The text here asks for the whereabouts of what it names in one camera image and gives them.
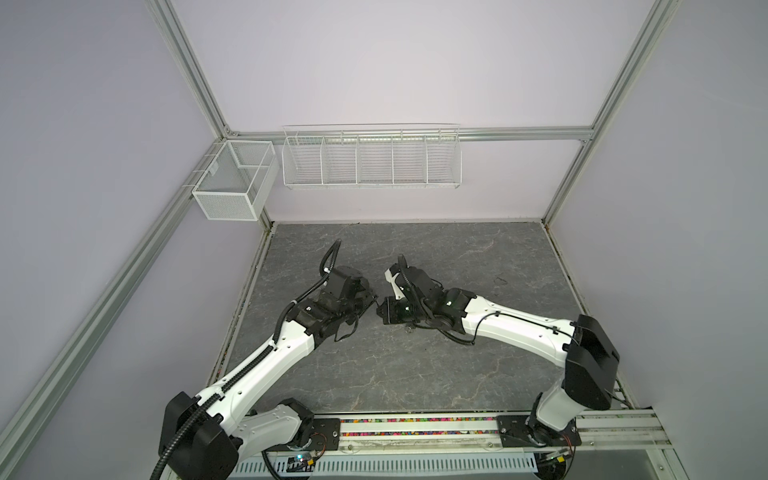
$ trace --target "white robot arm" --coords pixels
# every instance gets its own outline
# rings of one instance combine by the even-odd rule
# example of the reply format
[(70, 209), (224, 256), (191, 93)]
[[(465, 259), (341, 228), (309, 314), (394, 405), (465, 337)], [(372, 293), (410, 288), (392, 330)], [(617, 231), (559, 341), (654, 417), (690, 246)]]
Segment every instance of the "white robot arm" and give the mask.
[[(359, 271), (334, 267), (340, 243), (337, 240), (323, 257), (320, 280), (280, 314), (272, 338), (195, 397), (181, 392), (167, 404), (153, 480), (160, 478), (165, 465), (183, 480), (223, 480), (239, 461), (275, 445), (307, 449), (314, 415), (301, 403), (286, 399), (260, 414), (251, 408), (323, 340), (338, 341), (354, 333), (360, 316), (376, 301)], [(563, 445), (568, 431), (575, 432), (573, 419), (579, 412), (610, 407), (619, 357), (591, 317), (582, 315), (575, 322), (550, 319), (497, 305), (467, 290), (443, 290), (423, 270), (407, 266), (403, 256), (385, 277), (394, 292), (376, 311), (385, 324), (435, 329), (462, 345), (474, 345), (477, 336), (487, 336), (564, 368), (563, 376), (536, 399), (527, 418), (498, 417), (499, 422), (508, 422), (499, 425), (502, 444)], [(343, 323), (354, 328), (338, 338)]]
[[(275, 445), (309, 446), (314, 414), (295, 399), (256, 415), (251, 408), (325, 339), (339, 341), (352, 335), (360, 316), (376, 301), (359, 271), (334, 266), (340, 244), (337, 240), (323, 257), (320, 280), (280, 314), (272, 338), (195, 397), (181, 392), (167, 404), (153, 480), (160, 478), (165, 465), (183, 480), (223, 480), (239, 461)], [(354, 328), (339, 338), (343, 323)]]
[[(576, 415), (585, 409), (611, 407), (619, 355), (594, 318), (551, 319), (498, 305), (467, 290), (443, 290), (424, 270), (408, 266), (402, 255), (385, 278), (394, 291), (377, 309), (385, 324), (437, 329), (462, 345), (474, 345), (477, 336), (487, 336), (564, 369), (536, 399), (525, 426), (517, 425), (508, 434), (518, 437), (521, 445), (558, 444)], [(472, 335), (472, 339), (454, 333)]]

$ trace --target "table surface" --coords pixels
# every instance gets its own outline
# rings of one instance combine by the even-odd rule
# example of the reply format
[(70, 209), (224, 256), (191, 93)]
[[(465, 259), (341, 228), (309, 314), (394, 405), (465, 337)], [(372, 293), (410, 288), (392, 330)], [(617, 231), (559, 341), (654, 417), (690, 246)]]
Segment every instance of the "table surface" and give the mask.
[[(273, 332), (280, 311), (318, 278), (323, 254), (343, 240), (337, 265), (360, 270), (379, 295), (403, 253), (445, 288), (542, 316), (576, 319), (578, 305), (538, 223), (368, 223), (276, 226), (227, 369)], [(341, 333), (351, 327), (344, 325)], [(325, 341), (262, 396), (257, 410), (290, 397), (314, 412), (529, 410), (561, 370), (496, 340), (474, 346), (436, 332), (385, 326), (375, 306), (354, 335)]]

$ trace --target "mounting plate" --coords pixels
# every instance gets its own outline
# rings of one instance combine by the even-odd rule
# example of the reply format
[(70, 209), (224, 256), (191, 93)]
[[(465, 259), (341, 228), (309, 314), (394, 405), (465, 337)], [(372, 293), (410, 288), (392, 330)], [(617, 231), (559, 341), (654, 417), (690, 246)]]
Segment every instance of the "mounting plate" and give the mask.
[[(320, 435), (312, 435), (313, 433), (322, 433), (326, 436), (326, 439), (328, 439), (328, 442), (326, 443), (326, 451), (331, 450), (338, 450), (339, 449), (339, 438), (341, 436), (341, 420), (340, 419), (313, 419), (312, 420), (312, 429), (310, 433), (310, 439), (312, 442), (310, 443), (310, 446), (306, 447), (305, 451), (309, 450), (322, 450), (323, 449), (323, 442), (325, 442), (325, 439)], [(267, 449), (268, 452), (291, 452), (292, 450), (289, 449), (285, 445), (275, 445), (274, 447), (270, 447)]]
[[(530, 447), (535, 446), (528, 439), (530, 429), (525, 424), (527, 415), (499, 415), (496, 417), (498, 424), (498, 434), (502, 438), (502, 447)], [(581, 445), (581, 437), (576, 429), (576, 419), (571, 420), (565, 430), (560, 432), (560, 436), (553, 438), (549, 445), (551, 447), (567, 447), (568, 442), (564, 437), (568, 437), (571, 446)]]

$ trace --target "black joint motor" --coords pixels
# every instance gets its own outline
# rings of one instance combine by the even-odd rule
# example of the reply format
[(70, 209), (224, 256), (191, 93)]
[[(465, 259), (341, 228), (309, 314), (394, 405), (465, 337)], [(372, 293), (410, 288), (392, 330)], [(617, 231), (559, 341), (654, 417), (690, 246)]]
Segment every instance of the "black joint motor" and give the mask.
[(335, 336), (342, 323), (352, 325), (376, 301), (368, 280), (350, 266), (331, 270), (326, 285), (315, 298), (305, 299), (286, 317), (296, 321), (315, 338), (315, 347)]

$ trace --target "wire shelf rack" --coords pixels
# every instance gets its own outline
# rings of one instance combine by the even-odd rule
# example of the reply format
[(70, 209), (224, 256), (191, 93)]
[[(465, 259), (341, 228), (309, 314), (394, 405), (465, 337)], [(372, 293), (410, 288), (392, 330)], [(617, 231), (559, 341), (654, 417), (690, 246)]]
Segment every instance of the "wire shelf rack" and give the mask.
[(458, 126), (328, 134), (286, 130), (283, 181), (288, 188), (458, 187)]
[(209, 220), (259, 220), (280, 169), (271, 141), (225, 141), (192, 194)]

